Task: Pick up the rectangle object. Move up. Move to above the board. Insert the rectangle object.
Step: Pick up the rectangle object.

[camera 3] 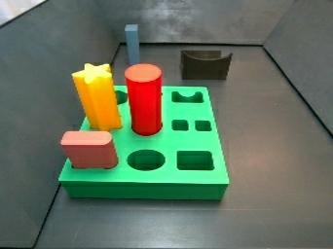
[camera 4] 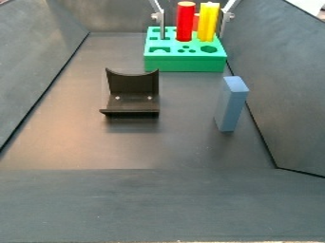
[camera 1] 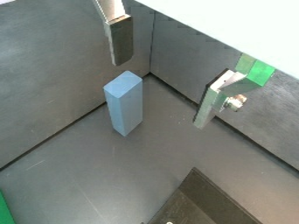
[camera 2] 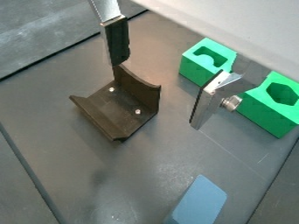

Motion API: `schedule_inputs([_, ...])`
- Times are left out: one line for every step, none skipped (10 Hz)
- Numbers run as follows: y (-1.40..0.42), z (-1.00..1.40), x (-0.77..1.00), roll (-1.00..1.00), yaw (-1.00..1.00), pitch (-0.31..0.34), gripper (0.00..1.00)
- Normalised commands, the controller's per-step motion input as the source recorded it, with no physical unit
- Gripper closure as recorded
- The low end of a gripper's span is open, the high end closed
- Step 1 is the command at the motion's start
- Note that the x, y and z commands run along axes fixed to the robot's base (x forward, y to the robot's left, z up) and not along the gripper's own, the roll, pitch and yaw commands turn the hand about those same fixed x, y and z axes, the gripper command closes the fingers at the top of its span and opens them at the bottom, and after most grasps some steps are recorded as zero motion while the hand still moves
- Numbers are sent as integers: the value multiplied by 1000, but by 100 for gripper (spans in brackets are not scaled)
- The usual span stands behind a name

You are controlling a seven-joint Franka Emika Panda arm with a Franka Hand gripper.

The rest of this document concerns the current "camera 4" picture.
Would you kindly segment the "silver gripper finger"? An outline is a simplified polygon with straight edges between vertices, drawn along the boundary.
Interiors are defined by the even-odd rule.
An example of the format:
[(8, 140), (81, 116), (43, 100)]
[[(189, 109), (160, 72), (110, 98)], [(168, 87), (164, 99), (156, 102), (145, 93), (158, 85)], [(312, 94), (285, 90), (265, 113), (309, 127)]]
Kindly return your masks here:
[(222, 21), (221, 21), (221, 28), (220, 28), (220, 37), (224, 37), (226, 24), (236, 18), (236, 14), (233, 10), (236, 9), (240, 0), (229, 0), (225, 7), (221, 9), (222, 11)]
[(165, 39), (165, 10), (160, 4), (158, 0), (149, 0), (150, 5), (154, 9), (154, 13), (152, 14), (152, 18), (160, 23), (161, 25), (161, 39)]

